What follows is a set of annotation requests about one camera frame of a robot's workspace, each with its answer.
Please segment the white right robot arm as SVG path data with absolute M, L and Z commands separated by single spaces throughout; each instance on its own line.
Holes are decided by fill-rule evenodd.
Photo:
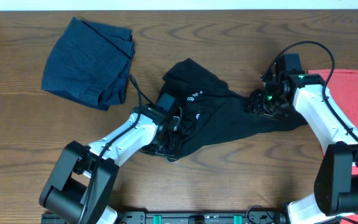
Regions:
M 313 193 L 287 205 L 289 223 L 327 223 L 358 214 L 358 129 L 332 98 L 320 75 L 272 78 L 250 94 L 246 110 L 283 120 L 296 111 L 323 148 Z

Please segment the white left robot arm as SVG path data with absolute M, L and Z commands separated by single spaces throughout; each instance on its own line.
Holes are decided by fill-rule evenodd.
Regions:
M 39 204 L 65 223 L 115 223 L 109 206 L 122 166 L 143 147 L 159 147 L 181 121 L 180 107 L 135 107 L 128 120 L 102 139 L 65 146 L 39 197 Z

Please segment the black polo shirt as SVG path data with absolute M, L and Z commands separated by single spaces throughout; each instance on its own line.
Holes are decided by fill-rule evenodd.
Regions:
M 164 76 L 160 94 L 178 103 L 181 118 L 177 132 L 181 147 L 176 161 L 203 146 L 248 138 L 259 133 L 292 131 L 306 124 L 297 112 L 284 119 L 245 112 L 249 98 L 231 91 L 226 82 L 188 58 L 178 62 Z

